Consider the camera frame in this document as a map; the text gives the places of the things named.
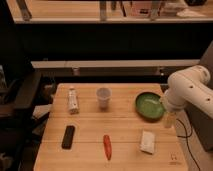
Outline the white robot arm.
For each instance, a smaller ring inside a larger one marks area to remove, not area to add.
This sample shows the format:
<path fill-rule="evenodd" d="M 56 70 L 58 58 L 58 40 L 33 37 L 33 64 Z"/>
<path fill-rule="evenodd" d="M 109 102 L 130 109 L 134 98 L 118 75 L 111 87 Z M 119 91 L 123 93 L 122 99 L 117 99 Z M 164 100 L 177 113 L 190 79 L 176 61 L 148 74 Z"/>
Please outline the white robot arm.
<path fill-rule="evenodd" d="M 213 119 L 213 90 L 207 87 L 211 78 L 207 68 L 195 65 L 172 73 L 167 80 L 168 89 L 160 98 L 166 110 L 164 127 L 171 128 L 175 114 L 191 103 Z"/>

